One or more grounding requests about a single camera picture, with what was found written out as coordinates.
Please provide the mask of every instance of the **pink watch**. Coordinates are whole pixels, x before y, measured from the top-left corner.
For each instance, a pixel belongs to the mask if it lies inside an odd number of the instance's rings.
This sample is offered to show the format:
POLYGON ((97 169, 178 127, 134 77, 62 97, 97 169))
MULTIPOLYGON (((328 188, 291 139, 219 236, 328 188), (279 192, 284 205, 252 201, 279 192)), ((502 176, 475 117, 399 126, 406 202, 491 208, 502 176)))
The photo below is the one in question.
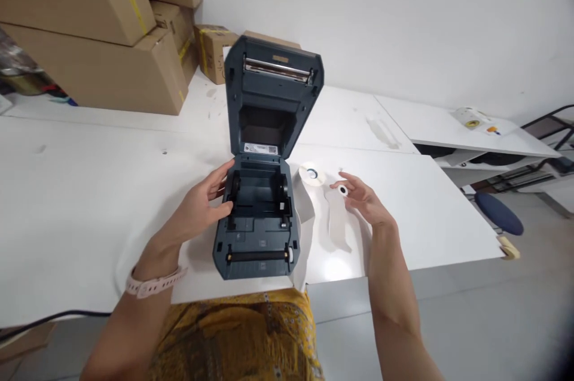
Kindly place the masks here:
POLYGON ((177 281, 182 279, 187 273, 187 267, 178 268, 169 276, 164 276, 163 278, 150 279, 149 281, 136 281, 132 275, 135 267, 130 272, 126 281, 126 293, 134 294, 137 298, 146 298, 153 294, 158 294, 171 286, 174 286, 177 281))

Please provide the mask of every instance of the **yellow patterned skirt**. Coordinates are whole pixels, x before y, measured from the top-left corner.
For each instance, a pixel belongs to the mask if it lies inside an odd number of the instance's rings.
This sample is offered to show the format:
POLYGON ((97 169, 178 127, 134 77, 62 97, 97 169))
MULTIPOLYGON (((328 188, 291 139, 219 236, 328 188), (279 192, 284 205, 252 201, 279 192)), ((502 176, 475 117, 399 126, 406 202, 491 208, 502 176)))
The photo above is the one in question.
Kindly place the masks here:
POLYGON ((151 380, 322 380, 307 294, 295 288, 173 305, 151 380))

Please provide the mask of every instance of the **white table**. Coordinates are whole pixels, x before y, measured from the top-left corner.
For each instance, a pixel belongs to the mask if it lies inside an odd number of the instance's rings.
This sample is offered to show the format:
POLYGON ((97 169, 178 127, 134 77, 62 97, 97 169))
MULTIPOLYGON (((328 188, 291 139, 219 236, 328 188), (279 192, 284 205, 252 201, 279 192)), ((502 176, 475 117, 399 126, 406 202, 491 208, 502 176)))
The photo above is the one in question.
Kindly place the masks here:
POLYGON ((375 96, 377 101, 392 116, 411 142, 437 147, 456 148, 436 163, 458 186, 473 184, 545 158, 557 158, 558 152, 528 134, 511 121, 494 118, 502 136, 492 136, 482 130, 468 130, 451 115, 450 110, 375 96), (522 160, 507 166, 491 166, 469 161, 486 153, 503 153, 525 156, 522 160))
MULTIPOLYGON (((191 185, 231 157, 222 93, 199 73, 179 117, 47 102, 42 115, 30 106, 41 99, 17 103, 14 117, 0 117, 0 327, 67 309, 113 309, 118 278, 146 240, 191 185)), ((323 93, 289 159, 293 172, 310 160, 333 179, 340 168, 360 175, 397 218, 410 269, 501 256, 487 223, 430 157, 412 154, 408 138, 373 96, 323 93), (336 130, 333 118, 341 118, 336 130), (398 149, 373 132, 378 120, 398 149)), ((300 261, 306 281, 363 276, 365 230, 361 234, 358 220, 349 217, 351 251, 333 248, 325 202, 317 200, 309 258, 300 261)), ((223 281, 211 256, 214 235, 212 228, 181 252, 193 274, 176 287, 174 301, 291 285, 289 278, 223 281)))

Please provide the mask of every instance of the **white wall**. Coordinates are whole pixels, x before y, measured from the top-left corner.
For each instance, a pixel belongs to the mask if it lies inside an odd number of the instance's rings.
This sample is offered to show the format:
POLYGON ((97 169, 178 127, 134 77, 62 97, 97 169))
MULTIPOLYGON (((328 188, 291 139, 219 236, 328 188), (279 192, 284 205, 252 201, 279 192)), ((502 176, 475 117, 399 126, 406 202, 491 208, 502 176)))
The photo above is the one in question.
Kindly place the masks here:
POLYGON ((519 123, 574 102, 574 0, 204 0, 196 18, 298 41, 333 86, 519 123))

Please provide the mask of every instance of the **stool cushion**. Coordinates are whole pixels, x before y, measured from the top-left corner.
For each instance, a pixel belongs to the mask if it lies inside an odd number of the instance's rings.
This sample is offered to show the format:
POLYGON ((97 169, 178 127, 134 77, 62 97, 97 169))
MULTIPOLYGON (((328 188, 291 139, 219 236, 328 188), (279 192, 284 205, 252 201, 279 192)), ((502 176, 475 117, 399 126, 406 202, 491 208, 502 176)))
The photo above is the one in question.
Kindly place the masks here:
POLYGON ((514 212, 489 193, 477 193, 474 196, 478 208, 486 217, 507 233, 520 236, 524 226, 514 212))

